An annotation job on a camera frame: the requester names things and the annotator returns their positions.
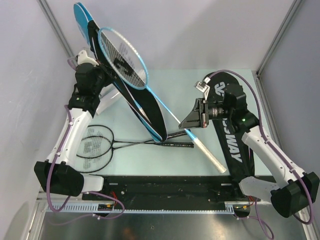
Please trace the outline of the blue racket bag cover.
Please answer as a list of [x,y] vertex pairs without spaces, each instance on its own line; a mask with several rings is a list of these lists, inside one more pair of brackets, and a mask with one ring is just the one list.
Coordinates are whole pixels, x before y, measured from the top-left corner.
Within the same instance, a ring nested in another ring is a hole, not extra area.
[[[155,97],[148,92],[147,89],[136,90],[132,88],[112,69],[98,43],[98,30],[100,28],[81,2],[73,4],[73,13],[83,38],[89,46],[90,51],[94,54],[94,58],[106,69],[111,84],[114,85],[125,98],[131,110],[148,130],[153,140],[156,142],[166,141],[168,139],[167,128],[162,110]],[[133,89],[133,96],[137,98],[138,104],[142,107],[147,117],[140,113],[131,94],[127,91],[127,87]]]

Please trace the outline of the blue racket white grip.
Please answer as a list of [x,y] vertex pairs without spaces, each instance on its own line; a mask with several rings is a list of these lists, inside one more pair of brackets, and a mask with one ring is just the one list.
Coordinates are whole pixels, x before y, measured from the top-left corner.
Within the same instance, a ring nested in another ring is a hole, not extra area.
[[104,57],[119,77],[136,90],[146,89],[150,92],[176,122],[180,123],[180,120],[150,88],[147,66],[133,45],[111,27],[100,28],[97,38]]

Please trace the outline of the black racket bag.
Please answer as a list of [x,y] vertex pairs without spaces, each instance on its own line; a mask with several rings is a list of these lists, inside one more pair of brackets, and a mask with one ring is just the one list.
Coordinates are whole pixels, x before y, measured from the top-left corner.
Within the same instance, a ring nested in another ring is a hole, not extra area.
[[[229,73],[210,72],[206,75],[209,78],[210,87],[208,99],[213,101],[222,101],[224,91],[228,85],[238,85],[239,81]],[[239,183],[243,179],[255,174],[254,153],[242,141],[242,135],[232,129],[228,118],[212,120],[216,131],[229,175],[234,182]]]

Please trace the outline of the white shuttlecock tube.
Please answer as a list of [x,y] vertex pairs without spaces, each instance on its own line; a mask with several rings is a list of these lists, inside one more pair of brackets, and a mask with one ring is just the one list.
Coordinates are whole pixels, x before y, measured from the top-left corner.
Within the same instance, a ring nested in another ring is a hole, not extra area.
[[[134,89],[131,89],[129,86],[126,87],[127,91],[130,93],[131,97],[133,98],[136,106],[138,107],[140,113],[147,117],[147,114],[143,110],[143,108],[138,104],[137,98],[134,96]],[[101,114],[106,108],[113,105],[117,100],[122,97],[122,94],[118,91],[118,89],[113,86],[112,84],[105,86],[102,88],[100,94],[100,103],[96,109],[96,114]]]

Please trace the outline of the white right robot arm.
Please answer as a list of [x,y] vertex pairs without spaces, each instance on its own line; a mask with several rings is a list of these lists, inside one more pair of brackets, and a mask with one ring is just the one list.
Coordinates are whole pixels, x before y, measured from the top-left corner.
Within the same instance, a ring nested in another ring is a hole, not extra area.
[[314,172],[306,173],[295,164],[264,132],[259,119],[247,108],[243,87],[229,84],[224,89],[222,101],[209,100],[210,87],[198,81],[195,88],[203,97],[197,98],[191,112],[179,128],[206,128],[209,120],[226,119],[232,134],[240,134],[247,145],[271,172],[275,182],[243,178],[230,188],[231,196],[242,201],[253,196],[272,204],[284,218],[294,216],[306,207],[312,207],[317,198],[320,178]]

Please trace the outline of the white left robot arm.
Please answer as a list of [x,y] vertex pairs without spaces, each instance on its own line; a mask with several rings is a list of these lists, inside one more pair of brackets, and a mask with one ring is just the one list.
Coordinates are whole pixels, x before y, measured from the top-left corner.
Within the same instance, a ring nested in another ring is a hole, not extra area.
[[66,120],[58,140],[45,161],[37,161],[35,175],[47,194],[77,197],[91,192],[100,200],[110,196],[111,188],[101,176],[82,174],[75,169],[83,134],[96,114],[102,89],[110,84],[106,67],[81,63],[76,67],[76,83],[65,105]]

